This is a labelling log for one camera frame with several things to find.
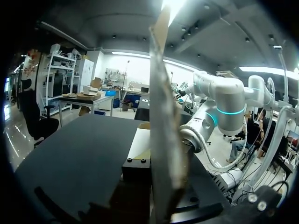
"white robotic arm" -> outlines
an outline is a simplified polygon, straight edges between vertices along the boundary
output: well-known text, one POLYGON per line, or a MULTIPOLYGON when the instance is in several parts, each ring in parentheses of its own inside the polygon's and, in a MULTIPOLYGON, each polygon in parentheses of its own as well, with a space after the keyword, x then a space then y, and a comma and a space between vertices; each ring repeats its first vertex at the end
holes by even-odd
MULTIPOLYGON (((226 135, 238 134, 242 130, 242 126, 246 126, 246 122, 244 122, 245 103, 255 107, 265 107, 268 110, 275 106, 274 97, 259 76, 251 76, 247 88, 244 87, 241 80, 236 78, 194 72, 193 84, 180 92, 182 96, 191 93, 200 97, 208 96, 212 99, 205 102, 186 125, 180 127, 184 141, 193 145, 196 153, 205 148, 205 142, 208 141, 216 126, 226 135)), ((231 165, 216 168, 233 166, 241 158, 242 153, 231 165)))

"shiny floor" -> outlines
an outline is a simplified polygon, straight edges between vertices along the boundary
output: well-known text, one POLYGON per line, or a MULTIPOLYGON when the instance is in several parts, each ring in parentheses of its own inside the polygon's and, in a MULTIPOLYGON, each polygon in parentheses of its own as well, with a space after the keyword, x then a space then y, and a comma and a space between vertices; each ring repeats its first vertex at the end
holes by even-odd
MULTIPOLYGON (((66 110, 63 112, 63 121, 64 125, 71 122, 72 120, 78 117, 79 109, 73 110, 66 110)), ((6 104, 4 106, 4 119, 5 119, 5 128, 4 128, 4 137, 6 139, 7 144, 7 155, 8 159, 11 163, 13 171, 15 171, 20 163, 26 159, 26 156, 34 150, 34 139, 29 135, 26 127, 26 122, 23 117, 23 114, 19 112, 19 109, 16 105, 6 104)), ((120 108, 115 108, 113 110, 113 116, 119 118, 126 118, 126 119, 134 119, 135 113, 133 110, 128 110, 127 112, 120 111, 120 108)), ((53 116, 54 118, 59 120, 59 114, 53 116)), ((228 163, 226 159, 228 158, 231 150, 231 144, 229 143, 231 139, 229 137, 223 137, 223 134, 219 131, 218 128, 214 130, 212 133, 209 141, 212 143, 208 146, 208 150, 211 154, 213 160, 218 162, 221 166, 226 166, 228 163)), ((210 171, 211 173, 215 172, 224 172, 225 170, 218 170, 214 168, 211 163, 209 162, 207 155, 205 152, 200 152, 196 154, 196 156, 200 159, 202 164, 205 168, 210 171)), ((256 158, 255 164, 253 164, 246 176, 246 180, 250 180, 254 174, 251 174, 255 171, 262 162, 263 159, 256 158)), ((285 174, 284 171, 281 169, 280 172, 275 175, 274 170, 271 168, 268 172, 266 172, 260 181, 257 182, 256 187, 262 185, 268 185, 272 180, 272 184, 284 180, 285 174)))

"ceiling light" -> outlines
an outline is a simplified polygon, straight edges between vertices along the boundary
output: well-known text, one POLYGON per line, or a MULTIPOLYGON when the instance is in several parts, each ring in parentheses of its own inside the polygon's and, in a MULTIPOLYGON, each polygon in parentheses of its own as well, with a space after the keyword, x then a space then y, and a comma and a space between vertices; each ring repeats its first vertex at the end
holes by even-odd
POLYGON ((16 69, 14 70, 14 73, 16 73, 16 71, 20 68, 20 66, 16 67, 16 69))
POLYGON ((170 11, 170 18, 169 18, 169 23, 168 26, 171 25, 172 21, 180 11, 181 7, 184 5, 186 0, 180 0, 180 1, 172 1, 172 0, 163 0, 161 10, 166 6, 170 6, 171 11, 170 11))
POLYGON ((140 55, 140 54, 126 53, 126 52, 112 52, 112 54, 113 55, 126 55, 126 56, 150 58, 149 55, 140 55))
POLYGON ((187 65, 183 65, 183 64, 180 64, 180 63, 176 63, 176 62, 173 62, 173 61, 166 60, 166 59, 163 59, 163 61, 166 62, 166 63, 169 63, 169 64, 173 64, 173 65, 182 67, 184 69, 188 69, 188 70, 191 70, 191 71, 198 71, 198 69, 194 69, 194 68, 192 68, 190 66, 187 66, 187 65))
MULTIPOLYGON (((249 72, 264 72, 264 73, 271 73, 280 76, 285 75, 285 71, 283 69, 275 69, 275 68, 268 68, 268 67, 240 67, 240 69, 242 71, 249 71, 249 72)), ((299 80, 299 75, 291 71, 286 71, 286 76, 288 76, 289 78, 299 80)))

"door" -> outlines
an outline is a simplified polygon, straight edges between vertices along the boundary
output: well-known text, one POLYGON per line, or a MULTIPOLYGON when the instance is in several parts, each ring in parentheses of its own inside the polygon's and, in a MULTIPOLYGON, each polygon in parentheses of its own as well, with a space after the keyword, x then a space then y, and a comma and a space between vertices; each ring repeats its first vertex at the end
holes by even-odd
POLYGON ((84 61, 82 62, 83 68, 81 74, 80 92, 83 91, 83 86, 90 85, 90 82, 92 80, 92 73, 93 73, 93 69, 91 68, 91 63, 93 64, 93 62, 87 59, 83 59, 83 60, 84 61))

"person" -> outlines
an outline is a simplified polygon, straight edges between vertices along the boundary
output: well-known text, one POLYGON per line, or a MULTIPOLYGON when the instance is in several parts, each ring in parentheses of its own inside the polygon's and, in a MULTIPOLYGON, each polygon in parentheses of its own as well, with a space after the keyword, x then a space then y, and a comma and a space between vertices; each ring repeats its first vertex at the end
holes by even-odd
MULTIPOLYGON (((264 137, 264 133, 266 128, 264 118, 266 116, 266 110, 259 108, 257 111, 257 116, 251 116, 251 118, 247 122, 247 142, 246 148, 250 149, 256 140, 262 140, 264 137)), ((232 163, 236 160, 238 156, 238 151, 240 152, 245 144, 245 140, 233 141, 232 150, 230 152, 229 159, 226 161, 228 163, 232 163)))

